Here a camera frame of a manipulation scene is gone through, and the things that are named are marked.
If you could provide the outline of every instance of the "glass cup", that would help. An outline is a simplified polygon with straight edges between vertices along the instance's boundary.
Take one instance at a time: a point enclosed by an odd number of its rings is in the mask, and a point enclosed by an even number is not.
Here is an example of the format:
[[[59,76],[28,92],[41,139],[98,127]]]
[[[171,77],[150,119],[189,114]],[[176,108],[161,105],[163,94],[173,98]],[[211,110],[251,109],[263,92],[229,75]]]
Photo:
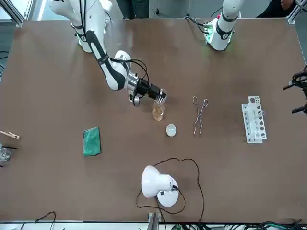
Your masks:
[[[8,161],[11,157],[11,150],[8,148],[0,148],[0,161]]]
[[[163,114],[164,114],[164,105],[158,103],[158,102],[154,102],[153,104],[153,118],[156,121],[161,121],[163,119]]]

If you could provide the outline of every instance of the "person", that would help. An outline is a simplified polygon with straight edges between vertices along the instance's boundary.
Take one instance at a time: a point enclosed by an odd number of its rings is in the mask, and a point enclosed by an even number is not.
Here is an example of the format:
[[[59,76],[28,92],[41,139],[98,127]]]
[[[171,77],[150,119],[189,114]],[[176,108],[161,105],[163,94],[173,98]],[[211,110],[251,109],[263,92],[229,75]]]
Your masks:
[[[149,18],[149,0],[116,0],[126,19]]]
[[[285,18],[295,6],[294,0],[271,0],[269,6],[257,18]]]

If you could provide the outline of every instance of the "flask with liquid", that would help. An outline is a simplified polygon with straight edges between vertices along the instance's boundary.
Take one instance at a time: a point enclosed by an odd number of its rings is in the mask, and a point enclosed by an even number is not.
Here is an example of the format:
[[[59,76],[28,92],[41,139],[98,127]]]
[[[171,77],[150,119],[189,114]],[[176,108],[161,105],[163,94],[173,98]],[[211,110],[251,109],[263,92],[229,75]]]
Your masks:
[[[153,118],[156,121],[161,121],[163,119],[164,110],[165,108],[163,103],[155,101],[153,104]]]

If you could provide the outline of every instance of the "metal tongs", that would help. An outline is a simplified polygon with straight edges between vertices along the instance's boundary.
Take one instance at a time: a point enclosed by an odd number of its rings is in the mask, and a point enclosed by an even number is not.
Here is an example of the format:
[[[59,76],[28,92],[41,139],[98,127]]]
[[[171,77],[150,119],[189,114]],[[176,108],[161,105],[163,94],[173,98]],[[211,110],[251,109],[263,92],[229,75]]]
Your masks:
[[[196,123],[198,122],[198,120],[200,121],[200,125],[201,125],[200,126],[200,134],[201,134],[201,129],[202,129],[201,114],[202,114],[203,108],[208,106],[208,103],[209,103],[208,99],[203,100],[201,111],[199,111],[197,96],[193,97],[193,104],[195,104],[196,107],[197,107],[197,118],[194,122],[194,136],[195,136],[195,133],[196,133]]]

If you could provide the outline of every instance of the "black clamp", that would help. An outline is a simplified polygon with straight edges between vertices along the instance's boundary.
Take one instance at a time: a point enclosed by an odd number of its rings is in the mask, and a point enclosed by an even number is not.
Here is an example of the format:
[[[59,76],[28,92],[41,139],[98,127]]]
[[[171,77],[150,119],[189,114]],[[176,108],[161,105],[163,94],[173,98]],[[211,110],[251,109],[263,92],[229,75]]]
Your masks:
[[[289,85],[283,87],[283,90],[289,89],[293,86],[301,88],[307,100],[307,65],[305,66],[302,72],[293,75],[291,82],[289,83]],[[307,115],[307,102],[304,106],[293,109],[292,113],[295,114],[301,111]]]

